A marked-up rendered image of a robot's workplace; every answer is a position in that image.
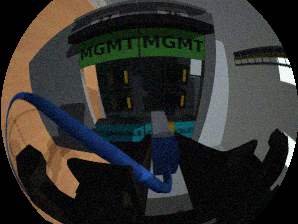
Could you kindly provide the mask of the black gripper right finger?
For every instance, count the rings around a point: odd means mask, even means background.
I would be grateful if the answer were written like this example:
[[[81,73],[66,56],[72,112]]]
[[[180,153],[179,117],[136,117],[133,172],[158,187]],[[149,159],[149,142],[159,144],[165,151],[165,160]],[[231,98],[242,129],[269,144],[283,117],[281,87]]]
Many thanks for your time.
[[[216,186],[225,176],[230,165],[239,163],[239,160],[254,153],[257,148],[257,139],[250,140],[249,143],[239,145],[229,151],[217,151],[208,145],[197,143],[185,137],[181,133],[174,132],[177,143],[180,145],[180,169],[182,177],[188,188],[190,201],[193,209],[206,205],[206,198],[216,189]]]

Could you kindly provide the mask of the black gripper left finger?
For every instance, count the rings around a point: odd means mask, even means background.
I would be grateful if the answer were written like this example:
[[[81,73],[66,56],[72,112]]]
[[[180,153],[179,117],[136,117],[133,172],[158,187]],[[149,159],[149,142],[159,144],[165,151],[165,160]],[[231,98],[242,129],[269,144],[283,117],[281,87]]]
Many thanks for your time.
[[[126,155],[130,159],[136,160],[137,164],[142,165],[150,172],[150,161],[152,161],[152,141],[150,141],[150,135],[146,135]],[[118,165],[94,163],[94,161],[76,159],[76,157],[67,160],[67,164],[69,171],[76,177],[78,184],[81,181],[81,183],[100,186],[100,188],[104,189],[126,192],[132,198],[138,214],[145,216],[149,188],[134,180],[133,167],[130,167],[130,165],[118,167]]]

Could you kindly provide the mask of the blue cable with plug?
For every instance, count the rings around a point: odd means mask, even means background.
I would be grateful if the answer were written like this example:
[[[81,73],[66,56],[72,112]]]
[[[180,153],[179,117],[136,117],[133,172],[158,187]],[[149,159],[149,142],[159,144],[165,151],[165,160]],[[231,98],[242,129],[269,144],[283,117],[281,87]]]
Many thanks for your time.
[[[32,95],[32,92],[19,92],[12,97],[9,108],[15,100],[23,99],[27,103],[33,104],[33,107],[39,109],[48,119],[55,121],[60,128],[63,128],[68,135],[71,135],[77,141],[80,141],[84,147],[89,151],[96,153],[97,156],[108,161],[112,165],[130,165],[133,167],[134,180],[146,186],[146,188],[154,190],[156,193],[169,193],[172,190],[173,177],[170,173],[177,173],[178,163],[180,163],[181,151],[178,145],[176,133],[174,133],[174,121],[168,123],[164,111],[150,112],[150,129],[152,129],[152,164],[153,175],[148,169],[137,164],[136,160],[130,159],[125,155],[121,149],[114,147],[108,141],[98,136],[92,129],[86,127],[85,124],[80,123],[69,116],[63,109],[56,107],[49,103],[47,99],[39,97],[40,95]],[[7,119],[9,115],[9,108],[7,112]],[[156,179],[157,176],[164,176],[162,180]]]

